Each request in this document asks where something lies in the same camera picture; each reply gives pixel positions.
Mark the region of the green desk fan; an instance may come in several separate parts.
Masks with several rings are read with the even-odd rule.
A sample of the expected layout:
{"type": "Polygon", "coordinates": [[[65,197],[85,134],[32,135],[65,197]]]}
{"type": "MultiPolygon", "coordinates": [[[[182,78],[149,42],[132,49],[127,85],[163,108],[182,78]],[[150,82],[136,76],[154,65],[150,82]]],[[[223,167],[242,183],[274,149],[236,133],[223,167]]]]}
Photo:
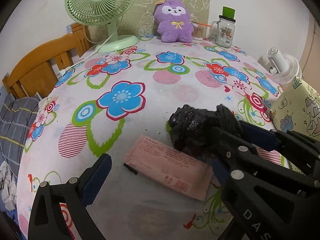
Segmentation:
{"type": "Polygon", "coordinates": [[[82,25],[106,25],[108,38],[96,46],[96,53],[130,48],[139,42],[135,35],[118,35],[116,20],[123,17],[135,0],[65,0],[65,8],[82,25]]]}

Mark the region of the black plastic bag bundle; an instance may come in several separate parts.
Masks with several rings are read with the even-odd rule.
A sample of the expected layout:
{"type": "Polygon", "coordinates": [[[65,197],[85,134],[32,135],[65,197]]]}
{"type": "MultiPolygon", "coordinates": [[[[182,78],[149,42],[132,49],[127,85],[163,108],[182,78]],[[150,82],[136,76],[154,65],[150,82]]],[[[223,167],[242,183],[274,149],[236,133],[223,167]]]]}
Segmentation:
{"type": "Polygon", "coordinates": [[[244,133],[234,114],[222,104],[215,111],[184,105],[170,116],[167,124],[174,148],[201,161],[214,156],[220,137],[217,129],[236,137],[244,133]]]}

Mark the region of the purple plush toy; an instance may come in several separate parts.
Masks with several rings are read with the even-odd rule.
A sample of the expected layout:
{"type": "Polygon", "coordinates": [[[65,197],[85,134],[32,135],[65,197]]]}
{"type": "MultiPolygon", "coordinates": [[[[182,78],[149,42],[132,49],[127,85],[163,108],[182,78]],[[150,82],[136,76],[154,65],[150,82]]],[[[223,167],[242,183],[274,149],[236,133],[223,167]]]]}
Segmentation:
{"type": "Polygon", "coordinates": [[[153,14],[158,23],[157,33],[164,43],[193,41],[194,27],[188,9],[180,0],[162,0],[156,3],[153,14]]]}

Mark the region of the crumpled white cloth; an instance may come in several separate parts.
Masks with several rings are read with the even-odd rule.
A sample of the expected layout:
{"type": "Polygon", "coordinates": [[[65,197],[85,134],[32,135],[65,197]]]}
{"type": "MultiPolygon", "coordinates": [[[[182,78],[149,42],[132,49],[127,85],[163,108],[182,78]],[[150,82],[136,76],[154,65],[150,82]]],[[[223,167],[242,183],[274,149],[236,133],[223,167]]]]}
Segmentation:
{"type": "Polygon", "coordinates": [[[1,200],[8,211],[16,209],[17,186],[15,176],[9,165],[3,161],[0,169],[1,176],[1,200]]]}

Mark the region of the white small fan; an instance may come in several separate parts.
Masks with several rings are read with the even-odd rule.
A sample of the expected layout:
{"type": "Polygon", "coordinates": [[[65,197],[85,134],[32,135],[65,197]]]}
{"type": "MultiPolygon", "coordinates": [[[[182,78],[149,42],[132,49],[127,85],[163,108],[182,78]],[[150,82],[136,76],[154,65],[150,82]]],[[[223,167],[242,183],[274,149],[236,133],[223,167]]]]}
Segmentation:
{"type": "Polygon", "coordinates": [[[288,85],[295,77],[302,77],[301,67],[294,56],[281,53],[277,47],[271,47],[267,51],[267,57],[270,62],[269,73],[279,85],[288,85]]]}

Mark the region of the glass jar green lid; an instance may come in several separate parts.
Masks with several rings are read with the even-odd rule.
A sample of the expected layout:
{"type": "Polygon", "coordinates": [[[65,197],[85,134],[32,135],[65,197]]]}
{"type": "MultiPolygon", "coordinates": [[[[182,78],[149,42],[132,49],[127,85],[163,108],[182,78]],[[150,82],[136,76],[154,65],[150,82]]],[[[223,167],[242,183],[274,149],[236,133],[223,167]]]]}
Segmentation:
{"type": "Polygon", "coordinates": [[[209,33],[218,46],[224,48],[231,47],[236,23],[234,15],[234,9],[223,7],[222,14],[219,15],[219,20],[211,23],[209,33]]]}

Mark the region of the cotton swab container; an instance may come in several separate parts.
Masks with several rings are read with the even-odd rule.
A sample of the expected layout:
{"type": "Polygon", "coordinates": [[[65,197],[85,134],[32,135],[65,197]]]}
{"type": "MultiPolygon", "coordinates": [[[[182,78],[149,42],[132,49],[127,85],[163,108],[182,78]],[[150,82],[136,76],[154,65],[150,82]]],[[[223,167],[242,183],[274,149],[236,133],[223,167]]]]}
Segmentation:
{"type": "Polygon", "coordinates": [[[210,24],[191,22],[193,25],[194,31],[192,37],[194,40],[203,40],[207,37],[207,31],[212,27],[210,24]]]}

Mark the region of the pink paper packet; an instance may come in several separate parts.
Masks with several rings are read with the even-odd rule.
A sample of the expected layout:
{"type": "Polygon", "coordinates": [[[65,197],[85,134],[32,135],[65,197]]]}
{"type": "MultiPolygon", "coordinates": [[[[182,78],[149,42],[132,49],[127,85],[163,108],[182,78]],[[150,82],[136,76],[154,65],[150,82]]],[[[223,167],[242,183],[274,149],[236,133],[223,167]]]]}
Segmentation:
{"type": "Polygon", "coordinates": [[[213,169],[173,147],[141,135],[124,163],[146,177],[193,199],[204,201],[213,169]]]}

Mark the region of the green cartoon wall sheet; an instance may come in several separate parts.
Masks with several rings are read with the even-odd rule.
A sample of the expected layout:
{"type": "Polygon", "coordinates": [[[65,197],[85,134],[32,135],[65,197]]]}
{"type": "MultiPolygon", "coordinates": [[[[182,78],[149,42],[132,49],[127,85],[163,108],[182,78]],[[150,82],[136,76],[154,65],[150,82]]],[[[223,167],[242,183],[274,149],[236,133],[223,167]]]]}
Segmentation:
{"type": "MultiPolygon", "coordinates": [[[[162,0],[135,0],[123,17],[116,20],[119,35],[136,35],[142,41],[156,37],[158,23],[154,19],[156,4],[162,0]]],[[[180,0],[188,9],[191,22],[209,22],[210,0],[180,0]]]]}

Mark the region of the grey plaid pillow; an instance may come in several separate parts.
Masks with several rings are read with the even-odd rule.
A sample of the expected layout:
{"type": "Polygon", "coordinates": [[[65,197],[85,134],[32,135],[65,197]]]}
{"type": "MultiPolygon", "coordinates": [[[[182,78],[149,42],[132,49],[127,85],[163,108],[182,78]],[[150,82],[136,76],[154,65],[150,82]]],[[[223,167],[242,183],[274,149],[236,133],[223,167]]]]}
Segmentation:
{"type": "Polygon", "coordinates": [[[1,161],[18,176],[24,145],[39,110],[38,96],[16,99],[8,94],[1,107],[1,161]]]}

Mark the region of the floral tablecloth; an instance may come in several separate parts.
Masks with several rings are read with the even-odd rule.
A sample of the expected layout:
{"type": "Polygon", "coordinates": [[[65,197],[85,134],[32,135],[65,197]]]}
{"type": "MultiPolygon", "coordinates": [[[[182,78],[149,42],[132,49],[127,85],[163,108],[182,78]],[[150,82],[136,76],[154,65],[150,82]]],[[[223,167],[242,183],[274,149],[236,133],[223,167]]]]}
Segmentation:
{"type": "Polygon", "coordinates": [[[65,183],[104,153],[112,170],[88,207],[107,239],[217,239],[231,221],[213,179],[204,201],[186,197],[123,165],[141,136],[170,145],[178,107],[228,107],[239,120],[272,129],[269,109],[283,88],[237,46],[153,37],[106,54],[86,53],[57,82],[28,134],[17,182],[20,229],[28,233],[41,182],[65,183]]]}

